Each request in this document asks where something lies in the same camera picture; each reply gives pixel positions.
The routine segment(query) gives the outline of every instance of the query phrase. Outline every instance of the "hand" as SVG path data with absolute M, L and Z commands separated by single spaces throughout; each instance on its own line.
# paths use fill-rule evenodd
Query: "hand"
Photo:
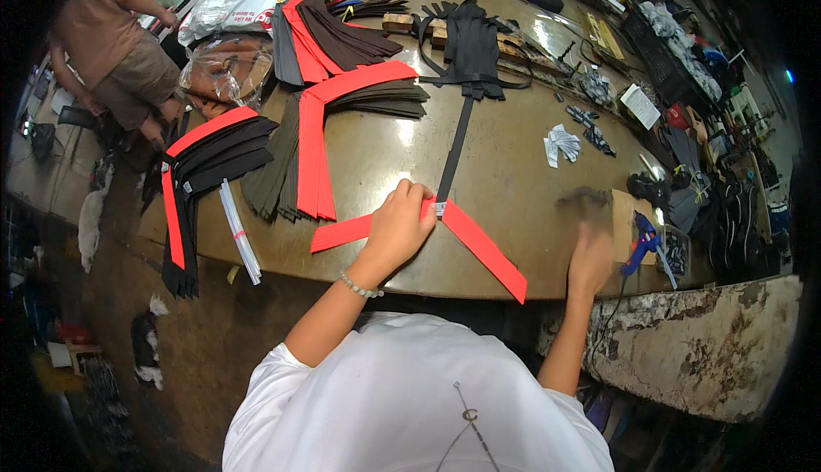
M 399 180 L 396 189 L 374 212 L 368 243 L 357 261 L 369 263 L 379 272 L 381 279 L 407 262 L 422 247 L 436 225 L 433 204 L 419 220 L 422 200 L 432 197 L 433 193 L 422 184 L 411 183 L 406 178 Z
M 97 103 L 95 99 L 90 95 L 80 98 L 80 105 L 82 105 L 83 108 L 91 112 L 94 116 L 99 116 L 100 114 L 105 112 L 105 107 Z
M 608 282 L 613 268 L 613 241 L 604 231 L 590 227 L 589 222 L 579 223 L 579 240 L 570 259 L 567 273 L 567 293 L 593 302 Z
M 177 19 L 177 15 L 174 14 L 172 11 L 166 11 L 163 14 L 159 15 L 159 21 L 162 23 L 167 29 L 171 29 L 171 32 L 176 32 L 177 29 L 180 27 L 180 21 Z

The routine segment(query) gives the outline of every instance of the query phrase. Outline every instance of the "bracelet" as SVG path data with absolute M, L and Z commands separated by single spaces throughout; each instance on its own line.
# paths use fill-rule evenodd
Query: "bracelet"
M 361 286 L 354 285 L 354 282 L 351 281 L 351 279 L 345 274 L 344 271 L 343 271 L 343 274 L 339 277 L 339 279 L 341 279 L 343 282 L 345 282 L 345 284 L 348 285 L 349 289 L 351 289 L 355 293 L 363 296 L 364 298 L 376 297 L 377 295 L 379 297 L 382 297 L 383 295 L 385 295 L 385 292 L 380 291 L 380 290 L 377 290 L 376 292 L 366 291 Z

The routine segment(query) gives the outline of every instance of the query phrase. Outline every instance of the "tabletop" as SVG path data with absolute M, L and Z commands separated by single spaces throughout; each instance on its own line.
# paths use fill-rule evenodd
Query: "tabletop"
M 440 1 L 411 0 L 409 7 L 417 12 L 423 4 Z M 575 38 L 566 32 L 565 24 L 517 0 L 478 0 L 478 5 L 488 14 L 518 20 L 525 31 L 557 55 Z M 375 27 L 378 20 L 357 23 Z M 435 76 L 420 58 L 415 39 L 403 35 L 392 35 L 391 39 L 404 45 L 394 59 L 409 64 L 420 75 Z M 431 52 L 427 45 L 426 53 L 441 63 L 441 52 Z M 499 77 L 520 81 L 501 71 Z M 615 72 L 611 79 L 615 89 L 619 89 L 618 84 L 631 83 Z M 363 112 L 341 112 L 327 118 L 325 143 L 339 221 L 373 212 L 402 178 L 436 189 L 463 98 L 459 86 L 436 88 L 424 84 L 423 88 L 431 98 L 424 104 L 427 116 L 419 121 Z M 567 95 L 565 103 L 559 103 L 553 89 L 537 83 L 522 90 L 508 89 L 505 95 L 505 101 L 485 99 L 475 104 L 449 197 L 522 272 L 528 281 L 528 299 L 560 299 L 566 292 L 576 222 L 560 211 L 557 200 L 578 186 L 625 190 L 627 177 L 644 169 L 639 153 L 651 163 L 657 162 L 630 129 L 604 111 L 600 111 L 601 118 L 596 122 L 617 151 L 617 158 L 604 155 L 581 137 L 583 128 L 573 122 L 565 106 L 575 104 L 584 110 L 596 110 L 591 103 Z M 276 87 L 265 101 L 262 114 L 281 121 L 285 97 L 286 93 Z M 193 113 L 189 127 L 203 122 L 200 114 Z M 558 124 L 581 137 L 581 152 L 576 163 L 560 159 L 555 169 L 548 165 L 543 138 Z M 311 254 L 311 238 L 320 223 L 294 223 L 283 218 L 268 223 L 245 203 L 238 180 L 231 182 L 231 190 L 263 271 L 333 282 L 364 245 L 364 241 L 357 241 Z M 198 212 L 198 254 L 241 263 L 219 193 L 212 192 L 200 200 Z M 162 200 L 154 200 L 146 211 L 139 234 L 164 243 Z M 614 277 L 603 294 L 615 295 L 619 287 L 620 280 Z M 441 223 L 416 258 L 396 272 L 385 288 L 440 297 L 512 299 Z M 668 288 L 663 273 L 642 266 L 627 282 L 625 293 Z

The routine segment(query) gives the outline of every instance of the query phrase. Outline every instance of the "peeling wall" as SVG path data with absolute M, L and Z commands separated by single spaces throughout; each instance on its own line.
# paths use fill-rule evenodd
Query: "peeling wall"
M 598 301 L 584 367 L 604 383 L 725 422 L 760 416 L 795 334 L 796 276 Z M 543 323 L 537 351 L 560 320 Z

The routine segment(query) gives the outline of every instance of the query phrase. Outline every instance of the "necklace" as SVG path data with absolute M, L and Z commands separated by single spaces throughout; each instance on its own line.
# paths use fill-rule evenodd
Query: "necklace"
M 490 450 L 487 448 L 487 443 L 484 442 L 484 438 L 482 438 L 482 434 L 478 431 L 478 427 L 476 426 L 476 420 L 478 419 L 478 410 L 476 408 L 468 408 L 467 403 L 465 402 L 465 397 L 461 395 L 461 390 L 459 389 L 459 382 L 453 384 L 453 387 L 457 389 L 459 393 L 459 398 L 462 401 L 462 406 L 464 406 L 465 411 L 462 412 L 462 418 L 467 422 L 467 425 L 462 428 L 462 430 L 457 434 L 457 437 L 453 439 L 451 445 L 447 447 L 445 451 L 445 456 L 439 461 L 439 465 L 436 467 L 436 472 L 442 468 L 442 465 L 445 462 L 445 458 L 447 457 L 448 453 L 450 453 L 453 446 L 455 446 L 459 440 L 459 438 L 467 431 L 467 428 L 473 428 L 474 433 L 476 433 L 476 437 L 478 438 L 478 442 L 482 444 L 482 448 L 484 449 L 485 454 L 487 457 L 490 458 L 490 464 L 493 465 L 493 469 L 496 472 L 499 472 L 499 467 L 496 465 L 496 460 L 493 459 L 493 456 L 490 454 Z

